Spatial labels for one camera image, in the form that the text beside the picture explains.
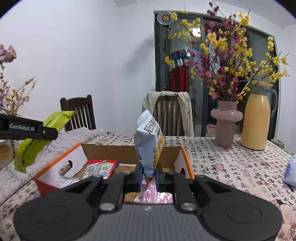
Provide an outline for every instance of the flower arrangement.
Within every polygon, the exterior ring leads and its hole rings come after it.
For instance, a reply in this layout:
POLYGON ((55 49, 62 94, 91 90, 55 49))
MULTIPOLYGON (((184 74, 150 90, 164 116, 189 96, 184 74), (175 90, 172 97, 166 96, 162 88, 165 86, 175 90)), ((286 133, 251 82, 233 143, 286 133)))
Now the flower arrangement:
POLYGON ((11 89, 8 81, 4 79, 4 63, 11 63, 16 59, 17 55, 12 45, 9 45, 8 49, 5 49, 3 45, 0 45, 0 112, 7 115, 20 116, 17 112, 21 105, 24 105, 30 100, 30 93, 34 89, 37 80, 34 78, 25 81, 25 83, 11 89), (25 94, 26 86, 30 86, 30 90, 25 94))
MULTIPOLYGON (((213 3, 209 3, 211 10, 207 13, 216 16, 219 6, 213 7, 213 3)), ((256 78, 256 84, 267 78, 274 83, 281 77, 289 76, 286 69, 283 72, 274 71, 273 65, 279 65, 281 62, 287 63, 287 55, 280 58, 280 54, 276 57, 270 55, 270 51, 274 50, 274 41, 272 37, 267 38, 266 53, 267 60, 262 60, 259 65, 255 61, 251 61, 253 56, 252 49, 247 46, 246 25, 249 25, 249 14, 238 13, 240 21, 236 21, 236 14, 223 18, 224 29, 215 29, 215 23, 209 23, 209 29, 202 27, 200 18, 193 22, 182 19, 178 22, 177 27, 183 30, 178 33, 169 35, 169 38, 187 39, 188 55, 190 58, 195 56, 198 49, 202 51, 199 55, 201 64, 196 61, 187 61, 186 65, 190 67, 191 78, 199 76, 203 86, 209 88, 209 95, 213 99, 238 102, 250 91, 251 81, 256 78), (193 34, 192 27, 203 29, 207 32, 205 42, 201 42, 200 38, 193 34), (246 83, 243 88, 239 88, 239 82, 246 83)), ((178 21, 178 16, 174 12, 172 14, 174 21, 178 21)), ((165 63, 171 65, 173 61, 169 57, 165 57, 165 63)))

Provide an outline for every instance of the red garment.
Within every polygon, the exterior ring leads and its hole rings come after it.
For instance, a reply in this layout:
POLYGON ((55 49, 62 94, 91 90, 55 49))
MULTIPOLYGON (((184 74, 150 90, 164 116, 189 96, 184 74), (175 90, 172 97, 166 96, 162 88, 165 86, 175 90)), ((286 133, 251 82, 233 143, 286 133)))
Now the red garment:
POLYGON ((179 66, 170 73, 170 90, 173 92, 188 92, 188 67, 179 66))

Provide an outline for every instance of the gray ribbed surface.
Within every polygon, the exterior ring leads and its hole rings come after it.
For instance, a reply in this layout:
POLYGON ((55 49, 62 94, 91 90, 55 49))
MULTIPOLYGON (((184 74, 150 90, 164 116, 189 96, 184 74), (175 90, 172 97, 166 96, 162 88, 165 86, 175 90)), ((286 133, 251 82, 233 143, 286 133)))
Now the gray ribbed surface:
POLYGON ((114 214, 101 215, 77 241, 217 241, 194 215, 179 213, 173 205, 123 205, 114 214))

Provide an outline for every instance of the pink vase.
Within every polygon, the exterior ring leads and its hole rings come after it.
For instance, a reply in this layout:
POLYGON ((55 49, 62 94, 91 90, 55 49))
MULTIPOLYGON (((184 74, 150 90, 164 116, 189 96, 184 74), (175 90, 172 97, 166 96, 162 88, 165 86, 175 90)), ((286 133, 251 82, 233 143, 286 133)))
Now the pink vase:
POLYGON ((243 118, 243 114, 237 110, 237 103, 218 100, 218 108, 211 111, 211 116, 217 119, 216 146, 230 148, 233 143, 235 122, 243 118))

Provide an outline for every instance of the orange box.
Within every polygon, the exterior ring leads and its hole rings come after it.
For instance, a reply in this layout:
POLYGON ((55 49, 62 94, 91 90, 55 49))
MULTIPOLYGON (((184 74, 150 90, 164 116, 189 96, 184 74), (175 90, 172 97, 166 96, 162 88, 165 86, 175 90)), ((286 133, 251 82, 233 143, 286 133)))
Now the orange box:
MULTIPOLYGON (((134 146, 102 146, 94 144, 77 144, 64 154, 53 160, 34 177, 41 194, 58 190, 62 177, 59 170, 66 163, 71 163, 71 168, 64 174, 66 177, 81 179, 83 172, 90 160, 120 160, 121 164, 138 164, 139 160, 134 146)), ((183 146, 164 147, 158 162, 164 172, 174 171, 185 174, 187 178, 194 178, 191 164, 183 146)), ((119 165, 117 172, 133 171, 135 167, 119 165)))

